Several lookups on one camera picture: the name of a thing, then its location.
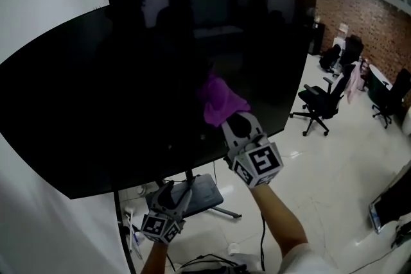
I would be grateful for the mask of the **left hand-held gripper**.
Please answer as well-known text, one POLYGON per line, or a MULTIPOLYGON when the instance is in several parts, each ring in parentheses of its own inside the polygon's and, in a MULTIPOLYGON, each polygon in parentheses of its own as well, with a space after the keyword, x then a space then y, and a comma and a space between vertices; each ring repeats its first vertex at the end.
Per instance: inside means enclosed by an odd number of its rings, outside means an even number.
MULTIPOLYGON (((174 181, 163 184, 153 195, 150 208, 171 210, 175 208, 171 192, 174 181)), ((169 245, 172 240, 181 233, 186 221, 183 219, 192 198, 192 190, 186 189, 180 196, 175 209, 174 219, 161 212, 150 211, 143 217, 141 232, 152 242, 169 245)))

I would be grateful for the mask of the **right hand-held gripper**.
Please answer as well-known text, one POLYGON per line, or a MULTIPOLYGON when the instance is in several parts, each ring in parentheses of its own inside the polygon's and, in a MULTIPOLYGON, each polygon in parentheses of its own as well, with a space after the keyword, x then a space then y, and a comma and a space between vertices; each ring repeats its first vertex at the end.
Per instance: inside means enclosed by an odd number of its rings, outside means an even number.
POLYGON ((222 130, 227 146, 233 148, 227 154, 229 169, 248 188, 268 184, 282 170, 277 146, 268 140, 256 116, 250 112, 233 114, 222 123, 222 130), (239 145, 240 138, 250 140, 239 145))

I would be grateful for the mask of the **purple microfibre cloth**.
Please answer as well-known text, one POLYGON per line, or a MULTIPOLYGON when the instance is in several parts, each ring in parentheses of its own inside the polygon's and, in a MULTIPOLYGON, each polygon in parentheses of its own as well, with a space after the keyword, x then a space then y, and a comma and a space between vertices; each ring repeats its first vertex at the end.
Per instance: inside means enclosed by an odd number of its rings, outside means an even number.
POLYGON ((197 97, 204 108, 204 121, 217 128, 233 114, 250 111, 247 101, 234 93, 224 79, 214 74, 209 74, 197 90, 197 97))

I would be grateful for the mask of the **large black TV screen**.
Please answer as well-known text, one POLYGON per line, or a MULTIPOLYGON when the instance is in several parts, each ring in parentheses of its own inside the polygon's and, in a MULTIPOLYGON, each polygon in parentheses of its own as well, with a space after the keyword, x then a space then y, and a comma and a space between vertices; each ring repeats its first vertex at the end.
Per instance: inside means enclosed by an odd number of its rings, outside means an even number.
POLYGON ((281 132, 316 0, 134 0, 67 21, 0 64, 0 134, 68 198, 124 189, 226 154, 205 112, 221 78, 281 132))

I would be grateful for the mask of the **person's left forearm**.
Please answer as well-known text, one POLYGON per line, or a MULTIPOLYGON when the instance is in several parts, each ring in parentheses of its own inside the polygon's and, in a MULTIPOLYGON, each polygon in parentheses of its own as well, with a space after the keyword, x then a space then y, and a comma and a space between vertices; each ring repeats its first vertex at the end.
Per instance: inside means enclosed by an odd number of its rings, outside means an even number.
POLYGON ((164 274, 168 245, 155 242, 141 270, 141 274, 164 274))

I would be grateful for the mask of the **person's right forearm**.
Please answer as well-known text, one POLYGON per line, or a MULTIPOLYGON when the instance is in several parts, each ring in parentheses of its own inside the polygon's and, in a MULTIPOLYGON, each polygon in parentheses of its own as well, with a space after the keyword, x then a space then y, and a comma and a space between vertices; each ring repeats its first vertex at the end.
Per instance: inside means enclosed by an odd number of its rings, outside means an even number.
POLYGON ((279 245, 282 257, 296 246, 308 244, 301 222, 268 184, 251 188, 250 192, 279 245))

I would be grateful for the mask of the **black cabinet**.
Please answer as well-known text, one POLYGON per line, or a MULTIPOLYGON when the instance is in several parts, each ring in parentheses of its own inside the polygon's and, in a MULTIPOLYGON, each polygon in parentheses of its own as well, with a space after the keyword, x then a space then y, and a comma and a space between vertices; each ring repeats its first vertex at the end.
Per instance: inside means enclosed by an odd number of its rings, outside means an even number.
POLYGON ((315 22, 311 29, 311 40, 308 48, 310 55, 319 55, 321 52, 322 41, 324 38, 325 25, 315 22))

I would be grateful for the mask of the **pink garment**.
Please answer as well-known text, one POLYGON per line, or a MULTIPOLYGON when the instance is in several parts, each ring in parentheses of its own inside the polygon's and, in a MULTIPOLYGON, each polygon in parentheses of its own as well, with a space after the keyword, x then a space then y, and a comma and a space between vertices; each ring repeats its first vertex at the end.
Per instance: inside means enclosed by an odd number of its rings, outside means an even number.
POLYGON ((345 86, 345 96, 347 102, 350 104, 353 101, 354 95, 358 90, 362 90, 365 80, 361 77, 361 63, 355 62, 353 70, 351 71, 347 85, 345 86))

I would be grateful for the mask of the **white water dispenser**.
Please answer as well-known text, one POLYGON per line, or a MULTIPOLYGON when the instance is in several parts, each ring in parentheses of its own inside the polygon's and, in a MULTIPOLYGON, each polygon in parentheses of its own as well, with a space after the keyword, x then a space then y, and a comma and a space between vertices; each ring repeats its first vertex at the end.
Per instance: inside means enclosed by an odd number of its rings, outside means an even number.
POLYGON ((339 45, 340 50, 343 51, 345 49, 345 39, 347 37, 348 32, 349 26, 345 23, 341 23, 337 31, 337 36, 333 40, 333 46, 339 45))

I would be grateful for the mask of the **round table with green base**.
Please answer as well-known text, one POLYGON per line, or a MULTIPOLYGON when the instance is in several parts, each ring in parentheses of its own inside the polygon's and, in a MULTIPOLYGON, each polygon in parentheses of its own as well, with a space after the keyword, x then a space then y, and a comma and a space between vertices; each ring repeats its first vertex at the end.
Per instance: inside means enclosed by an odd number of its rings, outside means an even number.
POLYGON ((375 104, 382 103, 392 85, 385 75, 373 64, 369 66, 368 96, 375 104))

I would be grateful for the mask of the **white bin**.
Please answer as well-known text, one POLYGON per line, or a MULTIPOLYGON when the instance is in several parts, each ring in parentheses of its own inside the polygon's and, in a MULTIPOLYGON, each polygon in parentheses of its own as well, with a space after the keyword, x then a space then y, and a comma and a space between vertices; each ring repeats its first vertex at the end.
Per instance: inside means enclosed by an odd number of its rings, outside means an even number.
POLYGON ((401 125, 401 131, 409 136, 411 135, 411 112, 407 112, 401 125))

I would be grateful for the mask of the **dark wooden desk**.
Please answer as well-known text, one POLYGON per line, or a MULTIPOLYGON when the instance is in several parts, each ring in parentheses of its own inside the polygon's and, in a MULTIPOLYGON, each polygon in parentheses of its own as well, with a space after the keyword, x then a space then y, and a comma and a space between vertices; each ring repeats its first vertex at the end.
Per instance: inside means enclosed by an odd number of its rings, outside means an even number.
POLYGON ((387 188, 369 204, 369 217, 379 234, 391 221, 411 213, 411 160, 394 177, 387 188))

